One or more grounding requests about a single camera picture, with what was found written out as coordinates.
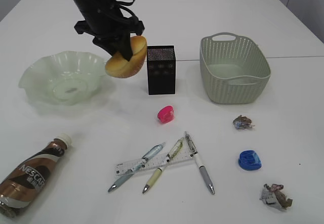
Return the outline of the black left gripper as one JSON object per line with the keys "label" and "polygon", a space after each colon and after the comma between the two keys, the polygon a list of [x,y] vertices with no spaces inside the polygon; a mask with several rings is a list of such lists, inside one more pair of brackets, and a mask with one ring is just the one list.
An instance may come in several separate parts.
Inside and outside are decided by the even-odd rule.
{"label": "black left gripper", "polygon": [[84,19],[75,24],[76,32],[87,33],[100,39],[118,40],[118,42],[97,40],[96,45],[111,56],[120,52],[124,59],[130,61],[133,56],[130,33],[142,35],[145,29],[143,22],[135,13],[122,5],[108,8],[81,5],[77,7]]}

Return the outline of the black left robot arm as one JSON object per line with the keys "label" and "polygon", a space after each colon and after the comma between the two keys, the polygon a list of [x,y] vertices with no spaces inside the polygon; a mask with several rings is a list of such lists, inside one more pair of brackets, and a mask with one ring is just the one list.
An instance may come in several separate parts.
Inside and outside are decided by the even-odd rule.
{"label": "black left robot arm", "polygon": [[130,35],[142,35],[145,27],[132,12],[135,0],[73,0],[84,17],[74,28],[78,34],[92,35],[93,44],[101,47],[110,55],[117,52],[130,61],[133,52]]}

